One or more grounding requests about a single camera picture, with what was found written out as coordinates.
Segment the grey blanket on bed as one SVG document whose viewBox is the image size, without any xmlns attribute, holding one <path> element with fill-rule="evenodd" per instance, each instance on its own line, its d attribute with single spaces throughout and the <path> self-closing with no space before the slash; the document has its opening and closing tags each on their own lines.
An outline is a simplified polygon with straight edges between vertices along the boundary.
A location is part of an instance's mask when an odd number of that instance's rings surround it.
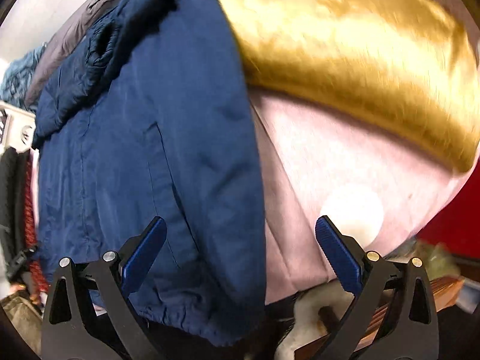
<svg viewBox="0 0 480 360">
<path fill-rule="evenodd" d="M 86 0 L 47 43 L 24 97 L 27 110 L 34 112 L 40 94 L 51 74 L 68 57 L 88 29 L 120 0 Z"/>
</svg>

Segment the golden yellow satin garment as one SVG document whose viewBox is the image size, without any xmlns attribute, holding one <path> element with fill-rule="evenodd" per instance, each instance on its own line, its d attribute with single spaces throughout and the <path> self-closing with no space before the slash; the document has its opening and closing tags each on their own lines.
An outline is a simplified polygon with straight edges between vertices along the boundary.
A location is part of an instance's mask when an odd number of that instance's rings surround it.
<svg viewBox="0 0 480 360">
<path fill-rule="evenodd" d="M 325 104 L 467 172 L 479 75 L 464 25 L 431 0 L 219 0 L 246 81 Z"/>
</svg>

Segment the pink polka dot sheet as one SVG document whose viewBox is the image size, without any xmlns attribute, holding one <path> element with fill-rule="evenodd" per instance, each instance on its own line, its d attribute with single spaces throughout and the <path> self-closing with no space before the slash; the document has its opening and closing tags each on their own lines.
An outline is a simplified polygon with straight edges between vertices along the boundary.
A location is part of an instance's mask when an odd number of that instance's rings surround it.
<svg viewBox="0 0 480 360">
<path fill-rule="evenodd" d="M 365 250 L 388 254 L 469 178 L 326 106 L 259 89 L 249 96 L 264 182 L 267 302 L 335 276 L 315 238 L 319 217 Z"/>
</svg>

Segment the navy blue jacket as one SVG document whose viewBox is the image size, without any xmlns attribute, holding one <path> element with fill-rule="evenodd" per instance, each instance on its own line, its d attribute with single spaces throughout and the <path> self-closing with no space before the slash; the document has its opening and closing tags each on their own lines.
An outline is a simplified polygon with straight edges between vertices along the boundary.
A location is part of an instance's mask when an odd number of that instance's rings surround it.
<svg viewBox="0 0 480 360">
<path fill-rule="evenodd" d="M 218 0 L 120 0 L 50 76 L 33 144 L 41 269 L 167 239 L 142 317 L 231 345 L 266 294 L 264 194 L 247 86 Z"/>
</svg>

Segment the teal bed skirt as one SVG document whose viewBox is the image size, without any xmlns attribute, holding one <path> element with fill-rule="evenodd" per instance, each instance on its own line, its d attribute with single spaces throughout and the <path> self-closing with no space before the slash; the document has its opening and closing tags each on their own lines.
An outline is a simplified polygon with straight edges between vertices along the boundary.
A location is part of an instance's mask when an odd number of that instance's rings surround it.
<svg viewBox="0 0 480 360">
<path fill-rule="evenodd" d="M 26 95 L 32 83 L 33 74 L 46 48 L 47 43 L 44 42 L 39 47 L 31 49 L 22 58 L 10 63 L 1 83 L 2 101 L 24 111 L 36 113 L 37 105 L 28 106 Z"/>
</svg>

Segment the white machine with screen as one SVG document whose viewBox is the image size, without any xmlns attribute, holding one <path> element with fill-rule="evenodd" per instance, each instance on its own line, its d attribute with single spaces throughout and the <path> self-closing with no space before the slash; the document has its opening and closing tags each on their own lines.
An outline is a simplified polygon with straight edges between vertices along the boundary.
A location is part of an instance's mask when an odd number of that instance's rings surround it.
<svg viewBox="0 0 480 360">
<path fill-rule="evenodd" d="M 12 147 L 24 152 L 32 145 L 35 114 L 1 101 L 1 154 Z"/>
</svg>

